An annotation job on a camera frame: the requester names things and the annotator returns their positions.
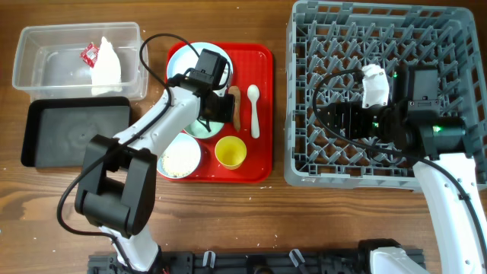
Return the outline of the green bowl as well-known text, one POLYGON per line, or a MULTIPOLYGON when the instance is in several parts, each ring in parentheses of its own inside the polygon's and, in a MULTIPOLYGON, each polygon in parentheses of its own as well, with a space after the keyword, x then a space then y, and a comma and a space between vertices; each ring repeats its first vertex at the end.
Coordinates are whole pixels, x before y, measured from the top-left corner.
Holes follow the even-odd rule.
POLYGON ((223 123, 214 121, 206 122, 205 120, 198 119, 183 130, 186 134, 191 135, 195 139, 210 139, 217 135, 223 127, 223 123))

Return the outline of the white plastic spoon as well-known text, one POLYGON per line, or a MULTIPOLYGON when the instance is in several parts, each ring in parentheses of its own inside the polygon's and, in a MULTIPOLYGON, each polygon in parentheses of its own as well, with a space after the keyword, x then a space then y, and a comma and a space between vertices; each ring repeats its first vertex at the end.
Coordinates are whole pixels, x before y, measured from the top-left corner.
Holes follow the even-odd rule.
POLYGON ((247 89, 247 96, 251 103, 251 135, 254 139, 260 136, 259 118, 257 113, 257 101, 259 99, 259 88, 255 84, 251 84, 247 89))

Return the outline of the yellow plastic cup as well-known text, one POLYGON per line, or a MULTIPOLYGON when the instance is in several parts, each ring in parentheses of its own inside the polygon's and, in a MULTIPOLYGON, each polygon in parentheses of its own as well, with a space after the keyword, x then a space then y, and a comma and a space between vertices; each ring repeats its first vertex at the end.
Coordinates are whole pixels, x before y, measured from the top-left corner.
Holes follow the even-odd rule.
POLYGON ((228 170, 236 170, 247 157, 247 147, 242 139, 225 136, 215 145, 215 157, 228 170))

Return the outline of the light blue rice bowl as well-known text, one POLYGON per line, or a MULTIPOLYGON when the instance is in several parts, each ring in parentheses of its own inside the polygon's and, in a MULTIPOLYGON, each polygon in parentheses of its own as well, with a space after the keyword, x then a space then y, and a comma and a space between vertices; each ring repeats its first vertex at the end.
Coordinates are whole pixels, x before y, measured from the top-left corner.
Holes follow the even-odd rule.
POLYGON ((185 133, 179 133, 158 160, 157 170, 163 177, 182 179, 196 170, 201 161, 199 143, 185 133))

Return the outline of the white napkin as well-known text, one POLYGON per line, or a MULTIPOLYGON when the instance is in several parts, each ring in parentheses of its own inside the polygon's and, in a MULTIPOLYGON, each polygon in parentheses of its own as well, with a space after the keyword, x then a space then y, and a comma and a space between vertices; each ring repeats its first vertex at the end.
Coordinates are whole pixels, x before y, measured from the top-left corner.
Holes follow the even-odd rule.
POLYGON ((109 92, 120 92, 121 65, 118 55, 111 42, 102 37, 97 61, 91 69, 91 81, 94 86, 91 89, 93 96, 109 92))

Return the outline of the red sauce packet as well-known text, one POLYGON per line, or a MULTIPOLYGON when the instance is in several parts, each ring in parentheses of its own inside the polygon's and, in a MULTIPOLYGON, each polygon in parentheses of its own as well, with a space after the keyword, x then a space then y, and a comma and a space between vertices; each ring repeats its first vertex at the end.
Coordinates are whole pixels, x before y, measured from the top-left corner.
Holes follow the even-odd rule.
POLYGON ((90 68, 93 68, 98 57, 99 48, 93 43, 90 43, 80 54, 80 58, 90 68))

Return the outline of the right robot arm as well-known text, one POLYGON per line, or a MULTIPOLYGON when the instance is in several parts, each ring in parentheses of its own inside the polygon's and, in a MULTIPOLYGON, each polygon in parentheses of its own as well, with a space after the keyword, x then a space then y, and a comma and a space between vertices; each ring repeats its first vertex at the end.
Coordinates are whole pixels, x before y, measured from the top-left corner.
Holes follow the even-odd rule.
POLYGON ((486 217, 473 145, 461 118, 412 103, 371 109, 330 104, 314 112, 336 138, 412 165, 428 203, 444 272, 486 271, 486 217))

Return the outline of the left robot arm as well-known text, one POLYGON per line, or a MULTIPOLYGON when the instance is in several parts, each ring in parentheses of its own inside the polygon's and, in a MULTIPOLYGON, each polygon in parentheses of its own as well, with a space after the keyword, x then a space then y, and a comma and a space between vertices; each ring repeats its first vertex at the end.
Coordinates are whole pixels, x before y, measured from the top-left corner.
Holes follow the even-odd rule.
POLYGON ((75 211, 107 237, 118 267, 128 273, 160 273, 161 247, 148 220, 154 209, 157 163, 170 143, 197 119, 227 123, 236 98, 207 85, 181 84, 137 122, 113 137, 96 135, 86 148, 82 172, 72 182, 75 211))

